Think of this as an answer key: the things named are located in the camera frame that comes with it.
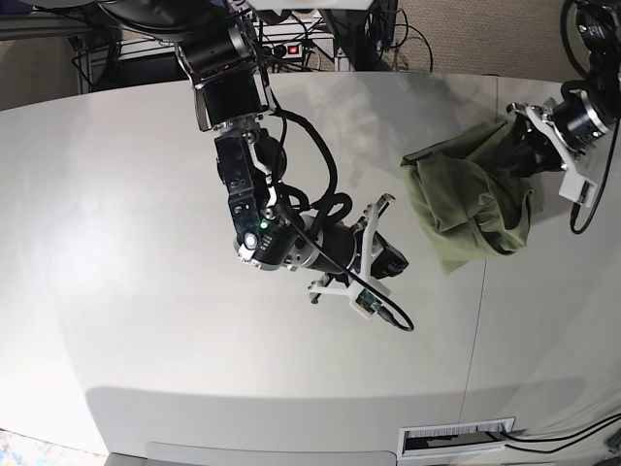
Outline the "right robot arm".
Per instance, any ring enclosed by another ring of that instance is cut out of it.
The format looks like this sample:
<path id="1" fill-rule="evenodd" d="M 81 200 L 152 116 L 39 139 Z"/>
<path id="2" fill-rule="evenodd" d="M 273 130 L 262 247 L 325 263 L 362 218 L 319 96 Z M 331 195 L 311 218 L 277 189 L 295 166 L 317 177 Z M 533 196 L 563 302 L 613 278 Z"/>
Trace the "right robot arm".
<path id="1" fill-rule="evenodd" d="M 244 13 L 226 1 L 104 1 L 100 7 L 130 30 L 172 44 L 195 94 L 199 127 L 217 133 L 217 172 L 243 262 L 267 271 L 317 270 L 326 281 L 368 286 L 408 268 L 377 230 L 386 201 L 355 224 L 344 223 L 352 201 L 338 191 L 336 160 L 307 119 L 278 104 L 256 29 Z M 284 141 L 261 125 L 267 115 L 283 126 L 299 125 L 316 144 L 328 170 L 317 200 L 284 182 Z"/>

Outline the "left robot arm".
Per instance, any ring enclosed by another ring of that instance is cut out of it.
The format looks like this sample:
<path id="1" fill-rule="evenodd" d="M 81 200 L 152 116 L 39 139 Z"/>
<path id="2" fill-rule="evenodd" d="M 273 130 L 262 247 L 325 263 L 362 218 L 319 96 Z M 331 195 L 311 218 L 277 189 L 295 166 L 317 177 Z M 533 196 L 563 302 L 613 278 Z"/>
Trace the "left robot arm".
<path id="1" fill-rule="evenodd" d="M 560 35 L 577 80 L 561 85 L 562 101 L 513 103 L 515 119 L 493 152 L 495 167 L 514 177 L 569 167 L 620 122 L 620 3 L 566 1 Z"/>

